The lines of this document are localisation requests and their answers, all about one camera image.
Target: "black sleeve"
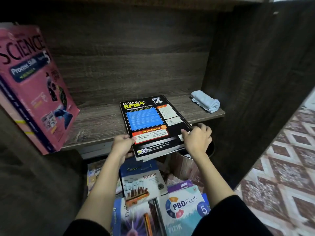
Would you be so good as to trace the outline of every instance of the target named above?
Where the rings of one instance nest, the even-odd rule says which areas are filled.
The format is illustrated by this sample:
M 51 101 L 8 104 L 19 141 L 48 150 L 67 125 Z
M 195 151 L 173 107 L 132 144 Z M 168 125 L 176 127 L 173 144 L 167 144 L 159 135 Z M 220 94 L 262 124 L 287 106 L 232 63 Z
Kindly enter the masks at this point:
M 204 235 L 205 232 L 212 232 L 212 235 L 234 235 L 238 230 L 241 230 L 241 235 L 273 236 L 237 195 L 219 202 L 200 220 L 192 235 Z
M 77 219 L 72 221 L 63 236 L 109 236 L 107 230 L 96 222 Z

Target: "purple book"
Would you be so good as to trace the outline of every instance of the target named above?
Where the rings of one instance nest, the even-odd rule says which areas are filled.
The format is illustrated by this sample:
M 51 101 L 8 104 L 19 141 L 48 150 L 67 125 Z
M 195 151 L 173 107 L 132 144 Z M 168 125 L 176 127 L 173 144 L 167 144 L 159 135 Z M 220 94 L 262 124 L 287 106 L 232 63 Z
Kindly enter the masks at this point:
M 194 184 L 191 182 L 191 180 L 186 180 L 186 181 L 183 181 L 183 182 L 178 183 L 176 185 L 172 185 L 172 186 L 168 187 L 167 193 L 172 193 L 175 191 L 186 189 L 186 188 L 191 187 L 191 186 L 194 186 Z

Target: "colorful ring logo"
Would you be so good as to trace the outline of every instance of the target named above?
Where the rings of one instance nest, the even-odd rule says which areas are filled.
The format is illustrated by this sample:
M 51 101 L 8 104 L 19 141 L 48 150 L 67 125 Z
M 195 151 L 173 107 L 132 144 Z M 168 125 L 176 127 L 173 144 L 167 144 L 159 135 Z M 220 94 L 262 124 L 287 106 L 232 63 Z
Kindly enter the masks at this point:
M 177 201 L 178 201 L 177 197 L 171 197 L 165 203 L 166 212 L 168 213 L 169 216 L 171 216 L 174 219 L 178 219 L 178 218 L 182 217 L 184 214 L 184 211 L 182 209 L 179 209 L 177 212 L 173 212 L 171 210 L 172 202 L 177 202 Z

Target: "light blue cloth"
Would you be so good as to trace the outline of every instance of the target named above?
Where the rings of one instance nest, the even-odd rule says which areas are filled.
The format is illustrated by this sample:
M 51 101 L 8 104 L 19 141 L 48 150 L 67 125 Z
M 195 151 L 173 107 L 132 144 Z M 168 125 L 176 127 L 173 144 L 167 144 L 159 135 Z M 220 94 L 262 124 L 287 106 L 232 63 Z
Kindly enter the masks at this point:
M 193 97 L 192 101 L 207 110 L 209 113 L 218 111 L 220 102 L 217 99 L 211 98 L 201 90 L 194 91 L 191 95 Z

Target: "tiled floor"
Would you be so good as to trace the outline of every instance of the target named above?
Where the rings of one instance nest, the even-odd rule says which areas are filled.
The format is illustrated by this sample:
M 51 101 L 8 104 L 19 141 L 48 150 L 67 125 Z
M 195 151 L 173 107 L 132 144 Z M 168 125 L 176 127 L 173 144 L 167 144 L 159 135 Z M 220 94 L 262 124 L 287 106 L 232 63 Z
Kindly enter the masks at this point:
M 315 235 L 315 112 L 302 107 L 237 194 L 274 235 Z

